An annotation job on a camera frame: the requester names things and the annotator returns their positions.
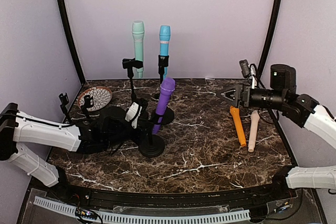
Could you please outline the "orange microphone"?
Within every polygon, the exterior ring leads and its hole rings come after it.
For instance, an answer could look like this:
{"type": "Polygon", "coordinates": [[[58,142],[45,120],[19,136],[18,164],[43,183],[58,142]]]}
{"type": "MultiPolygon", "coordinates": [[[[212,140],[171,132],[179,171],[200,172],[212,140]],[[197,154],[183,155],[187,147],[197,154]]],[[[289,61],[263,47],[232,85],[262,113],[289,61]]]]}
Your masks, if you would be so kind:
{"type": "Polygon", "coordinates": [[[246,137],[245,137],[245,132],[243,129],[242,121],[240,118],[240,113],[239,113],[239,108],[236,108],[234,106],[230,106],[230,114],[233,117],[234,124],[235,124],[235,129],[237,132],[238,140],[240,143],[241,147],[246,147],[246,137]]]}

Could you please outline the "black stand of purple microphone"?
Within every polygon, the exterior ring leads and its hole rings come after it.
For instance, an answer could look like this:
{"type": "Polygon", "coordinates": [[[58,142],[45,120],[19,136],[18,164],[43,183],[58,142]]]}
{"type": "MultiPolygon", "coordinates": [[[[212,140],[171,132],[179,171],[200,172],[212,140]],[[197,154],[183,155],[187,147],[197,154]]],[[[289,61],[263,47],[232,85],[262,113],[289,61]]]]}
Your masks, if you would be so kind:
{"type": "Polygon", "coordinates": [[[157,157],[165,150],[164,140],[152,133],[153,127],[159,123],[160,116],[156,113],[150,120],[144,122],[144,137],[139,145],[140,153],[145,157],[157,157]]]}

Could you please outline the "beige microphone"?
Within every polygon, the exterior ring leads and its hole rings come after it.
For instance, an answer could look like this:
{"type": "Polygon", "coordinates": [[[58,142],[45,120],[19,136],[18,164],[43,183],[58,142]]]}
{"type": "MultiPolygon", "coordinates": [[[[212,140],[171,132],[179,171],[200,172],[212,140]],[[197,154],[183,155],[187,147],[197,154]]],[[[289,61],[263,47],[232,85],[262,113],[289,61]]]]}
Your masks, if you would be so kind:
{"type": "Polygon", "coordinates": [[[251,124],[250,124],[250,133],[249,133],[249,141],[248,141],[248,151],[252,153],[256,145],[258,123],[260,120],[258,111],[253,111],[250,116],[250,119],[251,119],[251,124]]]}

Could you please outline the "purple microphone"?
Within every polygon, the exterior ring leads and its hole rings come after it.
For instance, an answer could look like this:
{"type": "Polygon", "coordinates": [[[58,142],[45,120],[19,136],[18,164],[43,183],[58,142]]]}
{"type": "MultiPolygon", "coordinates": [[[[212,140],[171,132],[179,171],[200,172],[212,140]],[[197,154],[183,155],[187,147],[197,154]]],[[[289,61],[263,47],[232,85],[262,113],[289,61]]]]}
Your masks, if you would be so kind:
{"type": "Polygon", "coordinates": [[[158,118],[158,122],[161,123],[163,121],[163,115],[166,111],[166,107],[170,101],[171,95],[175,90],[175,80],[166,77],[163,82],[161,83],[160,87],[160,97],[156,107],[156,114],[160,117],[158,118]]]}

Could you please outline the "black stand of beige microphone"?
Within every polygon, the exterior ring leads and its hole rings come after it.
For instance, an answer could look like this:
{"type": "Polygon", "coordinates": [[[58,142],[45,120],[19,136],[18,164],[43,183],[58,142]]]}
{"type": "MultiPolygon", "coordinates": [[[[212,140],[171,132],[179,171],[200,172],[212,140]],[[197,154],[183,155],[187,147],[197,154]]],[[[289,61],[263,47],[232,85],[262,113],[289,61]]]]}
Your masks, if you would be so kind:
{"type": "Polygon", "coordinates": [[[91,122],[92,118],[90,117],[88,109],[94,106],[93,97],[91,95],[85,95],[83,98],[84,104],[81,106],[81,111],[85,115],[87,121],[91,122]]]}

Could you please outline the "black stand of mint microphone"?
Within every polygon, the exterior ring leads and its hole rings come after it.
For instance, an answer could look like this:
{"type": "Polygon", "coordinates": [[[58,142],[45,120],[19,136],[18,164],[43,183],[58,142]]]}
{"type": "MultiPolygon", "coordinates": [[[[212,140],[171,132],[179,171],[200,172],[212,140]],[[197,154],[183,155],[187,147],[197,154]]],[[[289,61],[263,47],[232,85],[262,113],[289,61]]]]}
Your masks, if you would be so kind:
{"type": "Polygon", "coordinates": [[[134,102],[137,99],[137,96],[134,91],[134,85],[133,85],[133,77],[134,77],[134,72],[133,68],[140,69],[143,67],[143,62],[140,60],[136,60],[135,58],[133,59],[127,59],[124,58],[122,59],[122,66],[123,69],[127,69],[127,76],[130,80],[130,86],[131,86],[131,100],[134,102]]]}

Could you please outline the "black stand of blue microphone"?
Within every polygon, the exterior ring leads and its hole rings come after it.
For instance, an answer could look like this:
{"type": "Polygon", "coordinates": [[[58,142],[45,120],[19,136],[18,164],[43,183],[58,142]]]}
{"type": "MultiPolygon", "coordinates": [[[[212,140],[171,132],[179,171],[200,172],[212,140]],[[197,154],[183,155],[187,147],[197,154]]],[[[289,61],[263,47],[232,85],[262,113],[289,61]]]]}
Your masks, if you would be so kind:
{"type": "MultiPolygon", "coordinates": [[[[156,99],[159,100],[159,97],[160,97],[160,91],[159,93],[156,93],[154,95],[154,97],[156,99]]],[[[160,123],[160,125],[167,125],[167,124],[170,124],[171,122],[173,122],[174,120],[174,111],[172,109],[170,109],[167,105],[166,107],[166,111],[163,115],[163,121],[160,123]]]]}

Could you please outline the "black stand of orange microphone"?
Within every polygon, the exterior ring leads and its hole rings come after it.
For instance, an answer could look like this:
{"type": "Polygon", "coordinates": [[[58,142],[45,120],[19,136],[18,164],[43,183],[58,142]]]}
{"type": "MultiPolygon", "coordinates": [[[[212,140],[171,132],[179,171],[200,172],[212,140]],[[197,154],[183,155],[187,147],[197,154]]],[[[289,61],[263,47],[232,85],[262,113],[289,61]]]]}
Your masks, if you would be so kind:
{"type": "Polygon", "coordinates": [[[65,93],[65,94],[61,93],[59,95],[59,99],[60,99],[60,102],[61,102],[60,108],[61,108],[62,113],[65,116],[65,119],[67,120],[68,123],[72,123],[71,117],[70,117],[70,115],[68,113],[68,110],[66,108],[66,106],[69,103],[68,94],[67,93],[65,93]]]}

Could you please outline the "blue microphone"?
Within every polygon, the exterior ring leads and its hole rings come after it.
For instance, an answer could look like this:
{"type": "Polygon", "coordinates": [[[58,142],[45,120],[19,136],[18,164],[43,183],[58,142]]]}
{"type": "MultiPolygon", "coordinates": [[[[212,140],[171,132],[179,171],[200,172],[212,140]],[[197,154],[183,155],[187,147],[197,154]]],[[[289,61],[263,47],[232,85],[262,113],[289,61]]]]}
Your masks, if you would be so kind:
{"type": "Polygon", "coordinates": [[[160,53],[159,53],[159,75],[160,82],[166,78],[167,68],[169,66],[169,42],[171,38],[171,28],[168,25],[160,27],[160,53]]]}

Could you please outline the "mint green microphone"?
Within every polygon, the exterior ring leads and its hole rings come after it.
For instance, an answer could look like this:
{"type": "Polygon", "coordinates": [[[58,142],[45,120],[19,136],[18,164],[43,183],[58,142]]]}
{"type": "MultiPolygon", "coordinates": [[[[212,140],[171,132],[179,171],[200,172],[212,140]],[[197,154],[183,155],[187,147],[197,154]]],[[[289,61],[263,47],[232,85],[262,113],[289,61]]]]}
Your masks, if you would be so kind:
{"type": "Polygon", "coordinates": [[[135,59],[143,62],[144,59],[144,22],[141,20],[136,20],[132,23],[132,37],[134,44],[134,54],[135,59]]]}

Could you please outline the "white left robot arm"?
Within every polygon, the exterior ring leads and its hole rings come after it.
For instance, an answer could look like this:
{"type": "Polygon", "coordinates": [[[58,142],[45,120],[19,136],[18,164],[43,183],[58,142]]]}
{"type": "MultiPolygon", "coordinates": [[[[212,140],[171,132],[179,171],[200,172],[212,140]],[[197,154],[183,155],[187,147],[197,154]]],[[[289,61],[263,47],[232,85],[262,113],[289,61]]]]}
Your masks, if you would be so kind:
{"type": "Polygon", "coordinates": [[[35,118],[9,103],[1,112],[1,160],[8,161],[53,187],[63,201],[74,197],[63,169],[49,164],[31,151],[25,143],[58,147],[79,154],[96,154],[133,141],[140,145],[147,137],[147,114],[134,106],[124,110],[118,106],[101,111],[98,118],[77,120],[69,124],[35,118]]]}

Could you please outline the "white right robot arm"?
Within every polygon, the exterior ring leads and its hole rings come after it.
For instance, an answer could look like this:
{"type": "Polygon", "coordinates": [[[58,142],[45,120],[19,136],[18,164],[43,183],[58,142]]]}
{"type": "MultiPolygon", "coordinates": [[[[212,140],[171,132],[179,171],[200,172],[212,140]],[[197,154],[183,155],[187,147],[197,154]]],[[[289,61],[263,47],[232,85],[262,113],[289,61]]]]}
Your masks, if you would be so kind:
{"type": "MultiPolygon", "coordinates": [[[[270,67],[270,89],[252,84],[236,84],[216,95],[230,106],[277,110],[300,128],[316,134],[335,147],[335,117],[316,99],[296,93],[296,70],[284,64],[270,67]]],[[[310,167],[284,166],[272,178],[268,195],[280,199],[288,189],[335,189],[335,166],[310,167]]]]}

